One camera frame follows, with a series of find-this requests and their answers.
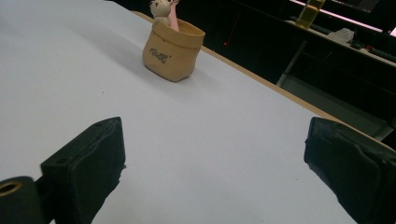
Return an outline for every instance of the white table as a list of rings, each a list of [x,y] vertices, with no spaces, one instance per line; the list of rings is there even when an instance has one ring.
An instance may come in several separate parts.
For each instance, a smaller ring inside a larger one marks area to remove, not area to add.
[[[122,118],[128,168],[93,223],[354,223],[303,161],[316,116],[201,51],[178,83],[150,23],[99,0],[0,0],[0,179]]]

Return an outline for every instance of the bottle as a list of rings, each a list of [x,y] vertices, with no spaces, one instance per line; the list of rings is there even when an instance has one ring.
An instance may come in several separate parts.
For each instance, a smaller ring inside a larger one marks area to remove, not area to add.
[[[296,21],[296,25],[308,29],[326,0],[307,0],[303,11]]]

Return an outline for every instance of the tan pouch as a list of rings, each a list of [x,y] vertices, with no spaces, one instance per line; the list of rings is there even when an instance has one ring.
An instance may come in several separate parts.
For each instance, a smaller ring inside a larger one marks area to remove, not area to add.
[[[192,74],[205,37],[205,32],[190,23],[177,22],[179,32],[163,22],[154,22],[142,54],[149,70],[174,82]]]

